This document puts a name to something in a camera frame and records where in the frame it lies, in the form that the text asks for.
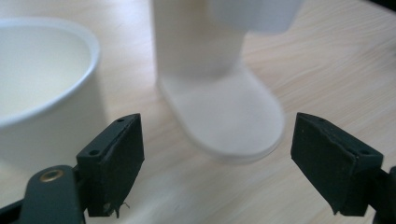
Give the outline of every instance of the white stand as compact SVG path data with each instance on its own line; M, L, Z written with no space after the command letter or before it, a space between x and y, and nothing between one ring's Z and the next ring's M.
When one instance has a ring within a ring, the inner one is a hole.
M212 21L205 0L152 0L152 7L158 84L187 134L232 161L273 151L283 112L242 63L246 32Z

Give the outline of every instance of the tabletop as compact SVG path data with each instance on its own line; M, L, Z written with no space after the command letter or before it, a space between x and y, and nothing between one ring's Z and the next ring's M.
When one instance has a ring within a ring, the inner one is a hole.
M396 14L365 1L306 0L281 35L249 34L243 57L283 106L278 148L249 164L218 161L184 133L156 86L148 0L2 0L0 18L57 17L98 37L108 122L142 115L146 160L120 218L88 223L371 223L334 216L290 158L297 112L323 117L396 165ZM0 170L0 206L28 176Z

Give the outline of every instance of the wooden table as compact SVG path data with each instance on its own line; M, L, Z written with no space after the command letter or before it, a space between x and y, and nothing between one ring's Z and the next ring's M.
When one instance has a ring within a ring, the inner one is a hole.
M235 165L195 146L155 80L148 0L2 0L0 18L59 17L99 38L98 75L108 121L141 113L146 161L120 219L89 223L371 223L334 216L290 158L295 115L323 117L396 165L396 14L364 1L306 0L283 35L249 35L246 63L278 97L287 126L266 158ZM23 196L29 176L0 170L0 206Z

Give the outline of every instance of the white cylinder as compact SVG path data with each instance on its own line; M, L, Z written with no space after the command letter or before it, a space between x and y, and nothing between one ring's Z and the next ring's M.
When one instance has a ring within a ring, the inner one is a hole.
M277 34L287 31L303 0L207 0L215 21L236 29Z
M29 173L76 165L106 127L98 60L98 41L73 22L0 21L0 162Z

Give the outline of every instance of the rounded base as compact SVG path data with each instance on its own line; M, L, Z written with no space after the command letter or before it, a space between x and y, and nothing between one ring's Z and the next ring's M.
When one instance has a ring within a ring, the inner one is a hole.
M244 65L221 76L199 77L159 74L158 79L191 139L234 162L256 161L276 148L285 125L283 111Z

